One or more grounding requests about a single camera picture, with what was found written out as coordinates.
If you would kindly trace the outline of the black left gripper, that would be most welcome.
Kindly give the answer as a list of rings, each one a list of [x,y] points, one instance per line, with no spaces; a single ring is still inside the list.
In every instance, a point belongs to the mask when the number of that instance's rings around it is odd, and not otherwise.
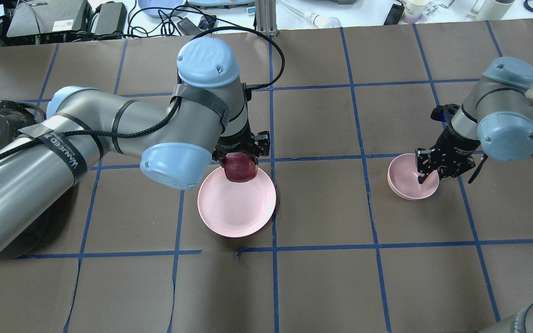
[[[212,153],[212,160],[224,162],[227,154],[244,153],[256,162],[258,158],[269,156],[271,133],[268,130],[252,133],[249,127],[231,136],[220,136]]]

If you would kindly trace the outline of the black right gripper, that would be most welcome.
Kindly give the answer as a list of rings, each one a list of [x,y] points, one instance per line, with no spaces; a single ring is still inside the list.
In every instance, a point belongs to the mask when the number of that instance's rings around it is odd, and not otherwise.
[[[472,154],[476,151],[476,141],[463,137],[451,127],[446,127],[437,141],[429,149],[416,149],[417,182],[425,183],[429,175],[438,172],[440,179],[456,178],[476,166]],[[483,154],[474,169],[468,184],[472,184],[479,176],[488,155]]]

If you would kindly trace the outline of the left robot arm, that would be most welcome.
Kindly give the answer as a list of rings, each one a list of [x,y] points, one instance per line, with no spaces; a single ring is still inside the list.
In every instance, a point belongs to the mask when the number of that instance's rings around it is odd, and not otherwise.
[[[251,131],[250,87],[224,40],[193,38],[175,65],[166,106],[68,86],[44,122],[0,150],[0,251],[110,151],[139,158],[146,177],[177,190],[198,186],[211,161],[226,166],[226,154],[269,155],[269,131]]]

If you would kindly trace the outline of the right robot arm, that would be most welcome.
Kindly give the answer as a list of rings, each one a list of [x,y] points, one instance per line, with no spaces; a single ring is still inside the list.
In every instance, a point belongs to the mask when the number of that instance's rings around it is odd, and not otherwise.
[[[519,161],[533,157],[533,65],[518,58],[495,59],[462,104],[438,105],[431,119],[446,128],[428,149],[416,150],[417,182],[437,172],[455,178],[474,169],[472,154],[482,160]]]

